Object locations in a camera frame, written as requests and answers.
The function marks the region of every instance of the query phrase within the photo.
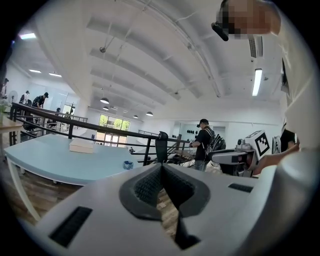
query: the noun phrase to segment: ceiling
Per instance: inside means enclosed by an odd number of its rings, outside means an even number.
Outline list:
[[[265,35],[261,44],[256,37],[262,52],[257,57],[251,56],[248,39],[222,41],[211,29],[220,4],[57,0],[31,22],[45,54],[30,41],[24,49],[29,54],[17,62],[41,68],[43,76],[56,71],[91,106],[102,108],[99,100],[105,96],[119,112],[143,116],[168,103],[279,101],[282,63],[276,38]],[[258,68],[263,70],[262,82],[253,98]]]

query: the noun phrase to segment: vent grille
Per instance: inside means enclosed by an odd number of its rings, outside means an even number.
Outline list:
[[[252,58],[257,58],[257,49],[256,49],[256,41],[253,35],[248,36],[249,45],[250,45],[250,53]]]

